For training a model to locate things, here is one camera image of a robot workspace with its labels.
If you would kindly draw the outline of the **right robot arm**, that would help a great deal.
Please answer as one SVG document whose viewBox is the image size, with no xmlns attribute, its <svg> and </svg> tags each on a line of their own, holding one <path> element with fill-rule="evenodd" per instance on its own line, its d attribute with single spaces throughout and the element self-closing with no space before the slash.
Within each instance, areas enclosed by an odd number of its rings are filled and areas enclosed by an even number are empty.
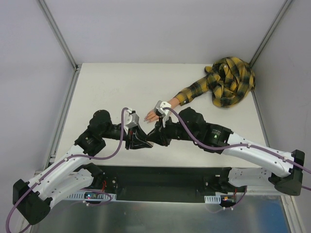
<svg viewBox="0 0 311 233">
<path fill-rule="evenodd" d="M 257 168 L 225 169 L 219 178 L 219 187 L 230 191 L 241 186 L 273 186 L 282 194 L 299 196 L 302 189 L 304 152 L 285 152 L 254 143 L 231 129 L 205 122 L 202 114 L 190 107 L 175 112 L 172 108 L 154 108 L 159 121 L 147 139 L 161 146 L 172 140 L 191 141 L 210 153 L 224 154 L 243 159 Z"/>
</svg>

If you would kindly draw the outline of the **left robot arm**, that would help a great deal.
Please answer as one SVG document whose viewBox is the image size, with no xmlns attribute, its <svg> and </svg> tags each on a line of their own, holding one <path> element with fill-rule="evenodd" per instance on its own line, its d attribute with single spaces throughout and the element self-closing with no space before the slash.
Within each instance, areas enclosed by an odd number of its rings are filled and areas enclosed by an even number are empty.
<svg viewBox="0 0 311 233">
<path fill-rule="evenodd" d="M 88 186 L 99 188 L 103 183 L 103 172 L 91 160 L 98 159 L 96 155 L 106 146 L 105 139 L 119 142 L 116 151 L 105 160 L 117 155 L 123 142 L 128 150 L 153 147 L 134 110 L 123 108 L 120 124 L 112 123 L 107 110 L 99 110 L 94 113 L 87 129 L 58 161 L 28 181 L 19 179 L 14 183 L 13 209 L 18 210 L 32 226 L 42 221 L 57 203 L 72 193 Z"/>
</svg>

